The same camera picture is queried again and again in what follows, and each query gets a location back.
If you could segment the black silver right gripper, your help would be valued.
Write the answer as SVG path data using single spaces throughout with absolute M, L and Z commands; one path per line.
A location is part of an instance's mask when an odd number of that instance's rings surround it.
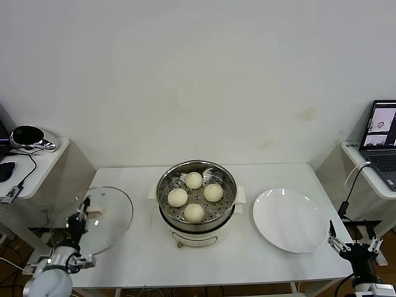
M 339 252 L 341 258 L 347 260 L 353 269 L 353 283 L 379 283 L 376 276 L 373 261 L 380 251 L 382 238 L 377 237 L 374 229 L 367 229 L 369 244 L 344 243 L 337 238 L 332 220 L 330 222 L 327 242 L 335 252 Z

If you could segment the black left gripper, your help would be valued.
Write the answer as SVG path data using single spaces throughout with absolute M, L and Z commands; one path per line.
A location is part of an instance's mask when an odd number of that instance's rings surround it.
M 90 198 L 86 197 L 80 205 L 80 209 L 67 218 L 67 242 L 75 246 L 79 245 L 82 235 L 87 232 L 87 214 L 90 207 Z

